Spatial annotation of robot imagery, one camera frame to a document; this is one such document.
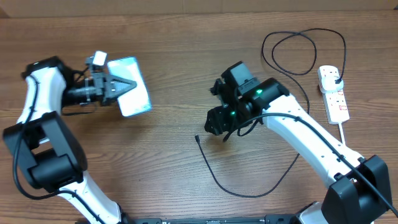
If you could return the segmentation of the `smartphone with blue screen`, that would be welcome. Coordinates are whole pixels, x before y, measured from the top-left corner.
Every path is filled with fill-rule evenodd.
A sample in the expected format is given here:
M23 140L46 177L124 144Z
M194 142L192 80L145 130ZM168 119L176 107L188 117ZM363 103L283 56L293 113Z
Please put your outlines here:
M149 92L135 57L125 57L107 63L109 73L116 77L114 89L119 109L124 117L145 113L152 109Z

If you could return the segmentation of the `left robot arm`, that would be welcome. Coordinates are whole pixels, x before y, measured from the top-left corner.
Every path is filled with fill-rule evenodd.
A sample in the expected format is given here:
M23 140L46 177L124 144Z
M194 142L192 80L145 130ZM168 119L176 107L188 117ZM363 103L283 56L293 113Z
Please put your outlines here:
M16 186L25 177L45 197L70 202L89 223L131 223L129 215L108 198L88 172L85 152L63 121L67 106L109 106L117 102L125 117L150 110L149 95L137 60L107 61L97 52L84 70L74 70L53 56L29 64L22 73L28 86L17 123L3 132L13 156Z

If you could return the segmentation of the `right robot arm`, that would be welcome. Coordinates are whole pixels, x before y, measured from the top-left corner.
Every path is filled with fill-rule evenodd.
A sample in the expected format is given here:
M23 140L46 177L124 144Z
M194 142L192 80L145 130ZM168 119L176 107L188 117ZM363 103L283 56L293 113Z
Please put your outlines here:
M299 212L267 215L266 223L372 223L392 205L387 164L339 142L275 78L260 82L239 61L210 88L221 106L208 111L205 131L226 139L259 122L285 139L315 170L327 193Z

